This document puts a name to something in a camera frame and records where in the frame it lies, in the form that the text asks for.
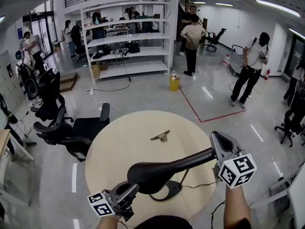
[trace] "yellow trash can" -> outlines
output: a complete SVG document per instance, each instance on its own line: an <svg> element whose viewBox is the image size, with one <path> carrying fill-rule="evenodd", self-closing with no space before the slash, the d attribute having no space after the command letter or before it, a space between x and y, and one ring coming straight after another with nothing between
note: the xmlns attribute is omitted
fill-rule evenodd
<svg viewBox="0 0 305 229"><path fill-rule="evenodd" d="M175 92L179 89L180 78L172 79L172 75L170 76L170 90Z"/></svg>

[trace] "white shelf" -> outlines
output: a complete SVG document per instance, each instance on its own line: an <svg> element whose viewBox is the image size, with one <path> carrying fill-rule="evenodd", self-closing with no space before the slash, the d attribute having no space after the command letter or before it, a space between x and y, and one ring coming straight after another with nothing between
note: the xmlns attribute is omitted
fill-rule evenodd
<svg viewBox="0 0 305 229"><path fill-rule="evenodd" d="M168 70L167 66L162 61L126 63L125 66L127 68L127 74ZM97 80L118 75L126 75L126 68L122 63L121 65L110 66L107 70L101 71L100 77L95 79Z"/></svg>
<svg viewBox="0 0 305 229"><path fill-rule="evenodd" d="M163 47L142 47L140 48L140 52L136 53L128 53L124 58L129 57L141 57L141 56L156 56L156 55L169 55L169 52L166 51ZM107 60L107 59L119 59L121 55L106 55L97 59L93 59L93 56L90 58L90 62L95 62L99 60Z"/></svg>
<svg viewBox="0 0 305 229"><path fill-rule="evenodd" d="M170 4L171 2L163 2L163 1L134 1L134 2L120 2L120 3L112 3L101 5L98 7L91 7L89 9L83 9L82 12L88 12L93 10L105 9L110 7L118 7L118 6L127 6L127 5L136 5L136 4L154 4L154 5L166 5Z"/></svg>
<svg viewBox="0 0 305 229"><path fill-rule="evenodd" d="M170 36L164 33L129 34L129 35L111 36L111 37L95 39L90 43L88 43L87 47L95 47L99 45L105 45L116 42L151 40L151 39L169 39L169 38Z"/></svg>
<svg viewBox="0 0 305 229"><path fill-rule="evenodd" d="M95 29L102 26L109 26L109 25L117 25L117 24L126 24L126 23L135 23L135 22L149 22L149 21L155 21L155 22L168 22L166 19L154 19L154 18L148 18L148 19L137 19L137 20L121 20L121 21L111 21L102 23L99 25L92 25L85 27L85 30Z"/></svg>

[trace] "woman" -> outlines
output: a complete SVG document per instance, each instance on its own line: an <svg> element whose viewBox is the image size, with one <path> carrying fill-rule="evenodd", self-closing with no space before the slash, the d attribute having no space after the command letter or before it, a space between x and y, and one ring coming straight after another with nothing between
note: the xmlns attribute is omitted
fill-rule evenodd
<svg viewBox="0 0 305 229"><path fill-rule="evenodd" d="M64 34L65 34L65 40L69 45L71 59L74 59L76 57L76 55L74 54L75 53L75 44L74 44L74 42L72 40L72 37L71 37L70 25L71 25L71 21L67 20L65 22Z"/></svg>
<svg viewBox="0 0 305 229"><path fill-rule="evenodd" d="M131 7L128 10L128 15L129 15L129 19L130 20L135 20L139 14L139 12L137 10L135 10L134 7ZM129 34L137 34L138 33L138 25L137 23L129 23Z"/></svg>
<svg viewBox="0 0 305 229"><path fill-rule="evenodd" d="M300 81L304 81L305 74L305 60L302 60L296 67L292 74L289 88L284 96L284 103L291 106L292 100L295 96L295 92L299 87Z"/></svg>

